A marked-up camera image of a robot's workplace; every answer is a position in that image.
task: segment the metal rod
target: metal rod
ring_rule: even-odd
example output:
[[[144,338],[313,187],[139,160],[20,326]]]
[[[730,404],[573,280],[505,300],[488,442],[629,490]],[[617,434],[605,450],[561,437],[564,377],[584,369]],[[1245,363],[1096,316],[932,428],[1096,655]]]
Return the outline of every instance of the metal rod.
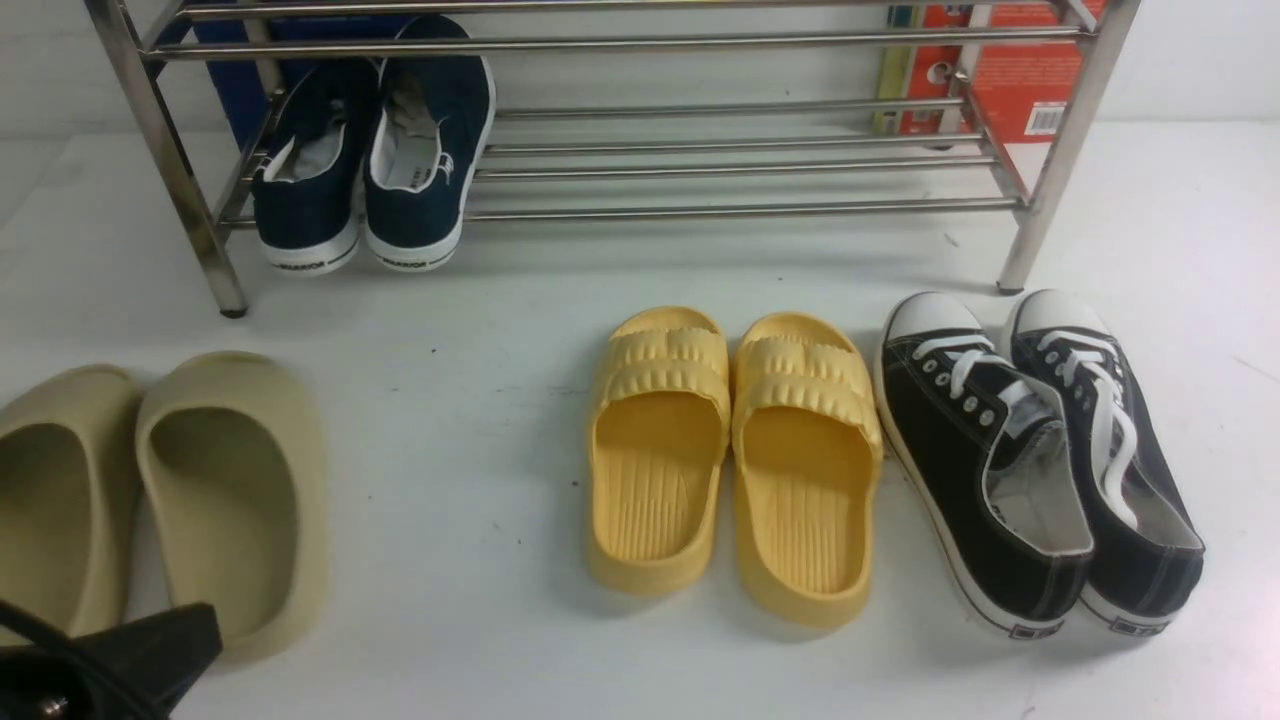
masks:
[[[165,4],[155,22],[151,23],[151,28],[142,36],[141,47],[143,50],[150,50],[156,45],[182,42],[182,38],[187,37],[187,31],[191,29],[191,18],[182,15],[187,3],[188,0],[169,0]]]
[[[680,220],[735,218],[806,218],[824,215],[879,215],[892,213],[984,213],[1012,210],[1011,197],[964,197],[956,200],[863,200],[797,205],[726,205],[698,208],[603,208],[598,210],[508,210],[467,213],[466,220],[483,222],[575,222],[575,220]],[[229,229],[253,229],[251,217],[228,218]]]
[[[195,5],[183,15],[192,22],[248,18],[308,18],[335,15],[416,15],[421,13],[527,13],[545,10],[705,10],[709,8],[884,6],[890,0],[453,0],[453,1],[284,1],[257,6]],[[896,0],[896,5],[927,5],[936,0]],[[986,0],[996,5],[1043,5],[1046,0]]]
[[[982,141],[978,143],[978,151],[983,155],[992,155],[996,158],[997,163],[991,167],[991,176],[996,179],[996,186],[1000,191],[1005,193],[1005,197],[1016,197],[1023,202],[1030,201],[1030,192],[1027,190],[1027,183],[1023,182],[1021,173],[1018,172],[1018,165],[1014,164],[1014,159],[1009,155],[1005,149],[1005,143],[996,137],[996,131],[992,129],[991,117],[987,110],[978,101],[978,96],[973,91],[973,79],[968,73],[956,72],[956,83],[960,87],[961,97],[965,99],[965,119],[978,128],[982,135]]]
[[[1110,0],[1098,24],[1097,38],[1080,46],[1084,55],[1080,77],[1057,129],[1057,138],[1044,159],[1032,200],[1020,217],[1018,237],[1009,251],[1009,259],[996,281],[1001,292],[1012,295],[1027,287],[1032,265],[1044,245],[1140,4],[1140,0]]]
[[[499,120],[602,120],[618,118],[694,118],[718,115],[801,115],[838,111],[909,111],[960,108],[959,97],[933,100],[822,100],[812,102],[754,102],[746,105],[666,105],[649,108],[529,108],[499,109]]]
[[[986,140],[980,132],[952,135],[867,135],[846,137],[788,137],[750,140],[676,140],[654,142],[536,142],[495,143],[485,149],[486,158],[534,158],[573,155],[662,155],[668,152],[737,152],[771,150],[823,150],[858,147],[932,147],[975,143]]]
[[[813,163],[742,163],[727,165],[666,165],[643,168],[553,168],[494,170],[480,168],[477,181],[600,181],[660,179],[690,177],[744,177],[810,173],[859,173],[876,170],[940,170],[986,168],[997,160],[991,156],[955,158],[878,158],[873,160],[820,160]]]
[[[241,5],[255,5],[257,0],[239,0]],[[270,45],[271,32],[266,28],[264,19],[244,19],[244,38],[250,45]],[[257,79],[262,83],[262,95],[270,97],[273,92],[284,87],[284,73],[280,64],[271,58],[257,58]]]
[[[991,5],[973,5],[969,10],[969,27],[989,27],[991,15],[996,9]],[[956,65],[951,73],[951,86],[947,88],[947,94],[952,97],[959,97],[964,92],[964,87],[956,79],[960,74],[965,74],[969,78],[977,77],[978,60],[982,59],[982,45],[969,44],[960,49],[960,58],[956,60]],[[961,127],[961,120],[964,119],[964,108],[948,108],[942,111],[942,120],[938,123],[938,132],[959,132]]]
[[[160,179],[169,191],[169,199],[187,232],[187,240],[218,301],[218,307],[228,318],[244,315],[248,304],[236,278],[236,268],[232,266],[223,245],[218,242],[209,205],[200,192],[200,184],[192,173],[191,161],[183,150],[169,108],[140,51],[138,35],[124,3],[84,0],[84,8],[120,81],[124,97],[133,110],[156,169],[160,170]]]
[[[1097,32],[1098,19],[1093,17],[1084,0],[1051,0],[1051,5],[1062,24],[1075,26],[1084,32]]]
[[[266,151],[262,147],[271,140],[271,133],[275,131],[276,120],[280,119],[280,110],[284,108],[285,97],[287,94],[280,88],[268,99],[266,114],[262,117],[261,124],[257,126],[253,140],[244,146],[236,169],[227,179],[223,195],[214,204],[212,217],[218,231],[218,242],[223,245],[227,243],[229,232],[216,223],[244,209],[244,202],[248,200],[250,190],[253,186],[253,172],[266,158]]]
[[[531,37],[502,40],[306,40],[291,42],[220,42],[161,45],[151,60],[252,60],[424,55],[492,55],[527,51],[750,50],[836,47],[846,45],[1027,45],[1075,42],[1089,35],[1074,27],[902,28],[873,32],[795,32],[778,35]]]

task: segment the shoe rack shelf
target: shoe rack shelf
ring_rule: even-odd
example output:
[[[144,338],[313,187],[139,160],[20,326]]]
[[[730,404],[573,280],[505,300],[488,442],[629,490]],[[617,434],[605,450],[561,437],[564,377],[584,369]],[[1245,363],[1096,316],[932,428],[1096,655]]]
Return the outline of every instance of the shoe rack shelf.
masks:
[[[276,115],[284,100],[284,83],[276,60],[340,56],[422,56],[497,55],[506,53],[663,53],[692,50],[769,50],[778,47],[956,45],[963,54],[952,78],[950,97],[941,100],[836,100],[823,102],[611,106],[573,109],[498,109],[499,123],[512,120],[632,119],[672,117],[730,117],[810,113],[874,113],[942,110],[943,128],[924,136],[769,137],[749,140],[687,140],[669,142],[548,142],[492,143],[485,151],[493,158],[567,158],[653,155],[650,165],[495,169],[485,167],[476,182],[517,181],[608,181],[660,178],[722,178],[740,176],[790,176],[814,173],[859,173],[895,169],[943,170],[988,168],[998,195],[991,197],[856,200],[840,202],[795,202],[785,205],[660,206],[612,209],[538,209],[474,211],[466,222],[604,222],[673,220],[681,218],[786,218],[813,215],[867,215],[884,213],[972,213],[1010,211],[1019,231],[997,287],[1005,293],[1021,292],[1032,265],[1043,245],[1059,202],[1084,145],[1089,126],[1120,55],[1140,0],[1110,0],[1103,17],[1094,18],[1082,0],[988,0],[978,4],[1043,5],[1051,8],[1059,24],[1051,27],[987,27],[879,31],[762,32],[753,35],[663,35],[609,37],[502,37],[470,40],[270,40],[266,22],[280,18],[343,15],[413,15],[444,13],[553,13],[563,10],[641,12],[717,9],[751,12],[755,8],[795,6],[887,6],[924,5],[927,0],[170,0],[150,31],[138,35],[124,0],[84,0],[97,33],[106,49],[120,86],[182,219],[187,238],[205,273],[223,315],[243,316],[248,302],[227,254],[232,231],[253,228],[253,218],[243,214],[252,172],[264,158]],[[184,44],[195,23],[237,20],[246,26],[247,42]],[[969,78],[982,47],[992,44],[1075,44],[1084,58],[1079,81],[1068,111],[1048,152],[1039,182],[1028,187],[1010,161],[987,122],[982,105],[970,92]],[[256,60],[270,108],[239,159],[221,196],[210,204],[196,183],[182,140],[169,115],[156,78],[169,63]],[[972,132],[961,132],[963,127]],[[698,152],[814,151],[814,150],[891,150],[896,147],[938,147],[968,145],[972,155],[884,156],[855,160],[796,160],[723,164],[678,164],[662,161],[663,155]]]

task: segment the slipper strap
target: slipper strap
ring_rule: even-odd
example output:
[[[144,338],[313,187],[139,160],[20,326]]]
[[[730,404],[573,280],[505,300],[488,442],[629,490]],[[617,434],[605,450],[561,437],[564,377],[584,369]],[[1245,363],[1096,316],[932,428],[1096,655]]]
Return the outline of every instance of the slipper strap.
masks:
[[[873,447],[882,439],[870,375],[860,357],[828,345],[767,337],[739,350],[735,424],[764,407],[794,407],[858,428]]]
[[[653,392],[691,392],[716,406],[728,427],[728,350],[724,338],[701,328],[645,331],[609,341],[596,375],[595,414]]]

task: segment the black canvas sneaker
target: black canvas sneaker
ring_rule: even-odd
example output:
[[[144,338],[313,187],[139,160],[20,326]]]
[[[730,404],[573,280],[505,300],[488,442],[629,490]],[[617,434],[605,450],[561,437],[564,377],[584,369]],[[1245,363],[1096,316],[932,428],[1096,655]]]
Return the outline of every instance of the black canvas sneaker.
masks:
[[[251,190],[275,269],[321,275],[355,256],[352,193],[376,106],[378,69],[364,59],[321,63],[289,92]]]
[[[1056,633],[1093,555],[1061,400],[927,292],[884,325],[876,404],[973,615],[1018,641]]]
[[[1160,633],[1199,580],[1204,543],[1124,350],[1093,310],[1056,290],[1024,297],[1006,336],[1014,365],[1056,387],[1066,409],[1071,465],[1097,542],[1082,602],[1116,633]]]
[[[449,18],[424,15],[399,37],[468,36]],[[484,58],[390,58],[381,86],[365,169],[365,242],[393,270],[433,270],[462,237],[467,193],[497,108],[493,73]]]

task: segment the yellow slide sandal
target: yellow slide sandal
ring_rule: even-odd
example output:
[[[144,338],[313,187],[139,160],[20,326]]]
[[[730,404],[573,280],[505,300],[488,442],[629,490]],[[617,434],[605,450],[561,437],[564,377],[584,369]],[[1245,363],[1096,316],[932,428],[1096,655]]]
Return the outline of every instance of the yellow slide sandal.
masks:
[[[119,624],[141,484],[124,370],[91,365],[0,411],[0,597],[68,635]],[[0,629],[0,646],[26,644]]]
[[[614,331],[593,393],[588,564],[604,585],[664,594],[712,556],[728,447],[728,346],[710,318],[657,307]]]
[[[138,465],[169,597],[214,606],[225,660],[274,655],[319,615],[326,445],[306,388],[260,355],[196,357],[142,401]]]
[[[844,625],[870,592],[883,457],[867,364],[836,328],[780,313],[742,337],[735,374],[742,583],[781,618]]]

